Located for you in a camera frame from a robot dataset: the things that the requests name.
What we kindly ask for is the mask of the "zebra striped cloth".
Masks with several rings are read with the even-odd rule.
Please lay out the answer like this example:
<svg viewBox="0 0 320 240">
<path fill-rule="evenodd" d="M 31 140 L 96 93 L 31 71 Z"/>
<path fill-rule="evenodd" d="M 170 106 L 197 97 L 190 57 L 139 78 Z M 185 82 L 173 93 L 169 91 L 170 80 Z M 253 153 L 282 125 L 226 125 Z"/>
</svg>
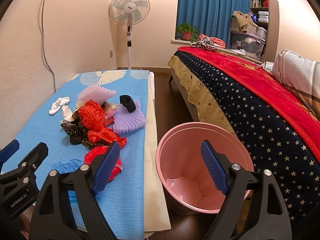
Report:
<svg viewBox="0 0 320 240">
<path fill-rule="evenodd" d="M 200 40 L 192 42 L 190 46 L 193 48 L 198 48 L 198 49 L 207 50 L 207 51 L 217 51 L 217 46 L 208 37 L 204 37 Z"/>
</svg>

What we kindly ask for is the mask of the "red bed blanket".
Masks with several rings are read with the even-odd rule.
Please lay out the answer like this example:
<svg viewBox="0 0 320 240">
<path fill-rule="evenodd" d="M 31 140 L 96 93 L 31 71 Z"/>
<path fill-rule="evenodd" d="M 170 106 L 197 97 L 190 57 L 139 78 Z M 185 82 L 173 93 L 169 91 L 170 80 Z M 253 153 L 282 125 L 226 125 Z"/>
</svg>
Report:
<svg viewBox="0 0 320 240">
<path fill-rule="evenodd" d="M 294 128 L 319 160 L 319 120 L 272 74 L 254 63 L 220 52 L 186 46 L 178 48 L 178 51 L 216 67 L 265 101 Z"/>
</svg>

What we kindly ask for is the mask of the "clear plastic bag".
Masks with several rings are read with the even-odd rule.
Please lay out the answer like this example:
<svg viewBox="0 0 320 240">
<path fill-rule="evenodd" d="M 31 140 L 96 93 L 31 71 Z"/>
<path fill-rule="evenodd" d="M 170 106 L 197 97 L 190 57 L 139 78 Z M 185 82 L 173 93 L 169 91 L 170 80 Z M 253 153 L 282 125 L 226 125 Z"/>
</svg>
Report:
<svg viewBox="0 0 320 240">
<path fill-rule="evenodd" d="M 122 104 L 116 104 L 116 103 L 111 103 L 111 102 L 104 102 L 103 104 L 103 110 L 105 113 L 105 118 L 104 118 L 104 124 L 107 124 L 110 119 L 114 117 L 114 115 L 122 109 Z"/>
</svg>

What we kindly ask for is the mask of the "blue window curtain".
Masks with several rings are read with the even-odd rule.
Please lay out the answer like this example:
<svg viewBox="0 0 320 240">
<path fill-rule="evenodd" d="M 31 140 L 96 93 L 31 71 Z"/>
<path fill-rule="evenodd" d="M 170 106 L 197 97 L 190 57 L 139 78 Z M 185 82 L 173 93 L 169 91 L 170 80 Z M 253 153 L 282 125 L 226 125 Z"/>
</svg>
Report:
<svg viewBox="0 0 320 240">
<path fill-rule="evenodd" d="M 199 34 L 217 37 L 230 48 L 234 11 L 249 13 L 249 0 L 178 0 L 176 24 L 187 23 Z"/>
</svg>

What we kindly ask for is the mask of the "pink bubble wrap sheet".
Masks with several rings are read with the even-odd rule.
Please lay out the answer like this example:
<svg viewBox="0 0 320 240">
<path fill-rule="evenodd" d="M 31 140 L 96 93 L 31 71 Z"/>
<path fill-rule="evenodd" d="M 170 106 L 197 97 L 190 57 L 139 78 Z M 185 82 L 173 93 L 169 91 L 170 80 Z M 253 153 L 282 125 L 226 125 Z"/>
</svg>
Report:
<svg viewBox="0 0 320 240">
<path fill-rule="evenodd" d="M 110 90 L 99 85 L 90 85 L 78 94 L 77 106 L 82 106 L 89 100 L 99 105 L 116 95 L 115 90 Z"/>
</svg>

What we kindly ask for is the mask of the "cream paper bag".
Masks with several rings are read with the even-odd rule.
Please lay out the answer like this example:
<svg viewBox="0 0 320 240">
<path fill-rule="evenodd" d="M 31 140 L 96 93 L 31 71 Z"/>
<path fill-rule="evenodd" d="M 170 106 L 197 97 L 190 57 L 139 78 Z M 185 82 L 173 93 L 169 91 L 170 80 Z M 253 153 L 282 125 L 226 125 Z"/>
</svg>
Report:
<svg viewBox="0 0 320 240">
<path fill-rule="evenodd" d="M 81 100 L 78 100 L 76 102 L 76 108 L 74 109 L 74 111 L 72 111 L 69 106 L 65 105 L 65 106 L 62 106 L 62 116 L 63 116 L 63 119 L 60 121 L 60 123 L 70 123 L 70 122 L 73 122 L 75 121 L 78 117 L 79 117 L 79 109 L 85 105 L 85 102 L 81 101 Z"/>
</svg>

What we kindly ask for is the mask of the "small red plastic bag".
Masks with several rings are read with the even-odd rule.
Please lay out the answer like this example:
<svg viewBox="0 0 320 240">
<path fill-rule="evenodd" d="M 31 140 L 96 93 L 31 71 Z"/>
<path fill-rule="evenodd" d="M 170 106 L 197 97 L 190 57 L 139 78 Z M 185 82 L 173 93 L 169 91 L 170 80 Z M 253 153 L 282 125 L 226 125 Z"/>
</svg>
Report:
<svg viewBox="0 0 320 240">
<path fill-rule="evenodd" d="M 106 152 L 108 149 L 108 146 L 96 146 L 93 149 L 91 149 L 88 153 L 84 156 L 84 164 L 90 165 L 91 162 L 95 159 L 97 155 L 101 155 Z M 123 170 L 123 165 L 121 162 L 121 159 L 118 158 L 116 161 L 116 164 L 111 172 L 111 175 L 108 179 L 108 181 L 114 180 L 117 174 L 119 174 Z"/>
</svg>

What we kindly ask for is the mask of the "pink plastic trash bin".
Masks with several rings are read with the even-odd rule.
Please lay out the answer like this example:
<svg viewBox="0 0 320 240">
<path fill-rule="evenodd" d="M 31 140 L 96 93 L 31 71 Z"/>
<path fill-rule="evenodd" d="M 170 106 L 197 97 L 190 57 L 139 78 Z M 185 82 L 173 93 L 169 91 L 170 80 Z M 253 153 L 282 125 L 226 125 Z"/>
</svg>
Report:
<svg viewBox="0 0 320 240">
<path fill-rule="evenodd" d="M 227 130 L 205 122 L 188 122 L 170 129 L 156 151 L 156 167 L 166 189 L 168 204 L 179 215 L 219 213 L 225 199 L 216 189 L 201 157 L 201 143 L 208 140 L 231 163 L 253 171 L 245 146 Z"/>
</svg>

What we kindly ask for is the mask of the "striped plaid pillow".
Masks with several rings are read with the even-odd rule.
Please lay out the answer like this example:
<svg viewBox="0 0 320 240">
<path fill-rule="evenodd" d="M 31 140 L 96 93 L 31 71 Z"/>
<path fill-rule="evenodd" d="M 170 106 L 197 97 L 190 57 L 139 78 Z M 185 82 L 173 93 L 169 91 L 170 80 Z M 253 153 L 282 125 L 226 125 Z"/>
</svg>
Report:
<svg viewBox="0 0 320 240">
<path fill-rule="evenodd" d="M 284 49 L 276 55 L 272 74 L 319 118 L 319 62 Z"/>
</svg>

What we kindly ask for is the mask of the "white sock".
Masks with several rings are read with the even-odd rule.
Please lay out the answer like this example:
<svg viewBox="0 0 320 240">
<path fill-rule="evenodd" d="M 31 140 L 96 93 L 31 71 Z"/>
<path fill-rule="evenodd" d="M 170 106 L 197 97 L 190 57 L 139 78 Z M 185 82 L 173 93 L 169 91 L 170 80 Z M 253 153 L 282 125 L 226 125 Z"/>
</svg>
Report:
<svg viewBox="0 0 320 240">
<path fill-rule="evenodd" d="M 56 112 L 58 112 L 63 106 L 68 105 L 70 102 L 70 98 L 68 96 L 66 97 L 59 97 L 55 102 L 52 103 L 52 106 L 50 110 L 48 111 L 49 115 L 54 115 Z"/>
</svg>

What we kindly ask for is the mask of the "bed with starry blanket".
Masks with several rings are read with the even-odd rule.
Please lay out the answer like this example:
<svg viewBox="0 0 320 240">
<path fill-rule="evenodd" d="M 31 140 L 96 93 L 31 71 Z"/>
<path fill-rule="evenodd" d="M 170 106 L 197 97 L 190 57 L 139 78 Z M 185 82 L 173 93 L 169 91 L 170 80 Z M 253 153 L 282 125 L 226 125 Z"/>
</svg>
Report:
<svg viewBox="0 0 320 240">
<path fill-rule="evenodd" d="M 293 230 L 319 228 L 319 160 L 294 128 L 261 98 L 203 60 L 177 50 L 168 65 L 199 120 L 235 135 L 255 171 L 273 172 Z"/>
</svg>

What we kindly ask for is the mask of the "wooden bookshelf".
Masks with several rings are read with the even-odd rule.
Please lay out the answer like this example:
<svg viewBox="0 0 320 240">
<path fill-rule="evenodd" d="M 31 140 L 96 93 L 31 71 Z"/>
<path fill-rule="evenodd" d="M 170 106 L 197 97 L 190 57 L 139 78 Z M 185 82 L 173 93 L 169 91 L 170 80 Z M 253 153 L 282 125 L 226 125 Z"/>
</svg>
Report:
<svg viewBox="0 0 320 240">
<path fill-rule="evenodd" d="M 267 31 L 260 61 L 273 62 L 279 39 L 279 3 L 277 0 L 250 0 L 250 13 L 257 17 L 254 22 Z"/>
</svg>

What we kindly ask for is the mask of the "white standing fan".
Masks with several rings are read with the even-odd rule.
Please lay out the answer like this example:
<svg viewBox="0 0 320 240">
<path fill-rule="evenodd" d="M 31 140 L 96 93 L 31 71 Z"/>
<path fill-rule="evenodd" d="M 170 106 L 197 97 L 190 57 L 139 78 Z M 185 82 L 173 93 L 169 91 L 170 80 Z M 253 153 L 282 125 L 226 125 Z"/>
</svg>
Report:
<svg viewBox="0 0 320 240">
<path fill-rule="evenodd" d="M 126 27 L 128 69 L 132 68 L 133 26 L 142 22 L 149 12 L 149 0 L 112 0 L 109 5 L 109 13 L 112 20 Z"/>
</svg>

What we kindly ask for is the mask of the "black gold-dotted cloth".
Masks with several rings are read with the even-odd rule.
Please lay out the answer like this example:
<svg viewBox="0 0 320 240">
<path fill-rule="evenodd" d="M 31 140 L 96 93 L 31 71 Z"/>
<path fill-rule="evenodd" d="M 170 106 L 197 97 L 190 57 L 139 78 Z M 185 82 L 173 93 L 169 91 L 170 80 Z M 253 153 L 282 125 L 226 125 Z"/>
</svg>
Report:
<svg viewBox="0 0 320 240">
<path fill-rule="evenodd" d="M 62 129 L 69 135 L 69 140 L 72 145 L 83 144 L 90 150 L 97 146 L 108 146 L 109 143 L 100 139 L 96 143 L 92 143 L 88 139 L 88 129 L 82 124 L 80 119 L 76 119 L 73 122 L 62 122 Z"/>
</svg>

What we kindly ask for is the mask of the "purple bubble wrap sheet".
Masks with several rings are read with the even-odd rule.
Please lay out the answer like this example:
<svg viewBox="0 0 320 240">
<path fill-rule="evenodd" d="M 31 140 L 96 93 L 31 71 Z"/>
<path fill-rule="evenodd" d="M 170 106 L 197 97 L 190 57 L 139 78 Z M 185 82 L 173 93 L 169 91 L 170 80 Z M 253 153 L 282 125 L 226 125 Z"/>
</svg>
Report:
<svg viewBox="0 0 320 240">
<path fill-rule="evenodd" d="M 146 126 L 148 120 L 141 109 L 141 103 L 139 99 L 133 99 L 136 109 L 133 112 L 129 112 L 126 107 L 121 106 L 120 109 L 113 116 L 114 122 L 112 129 L 115 133 L 128 133 L 141 129 Z"/>
</svg>

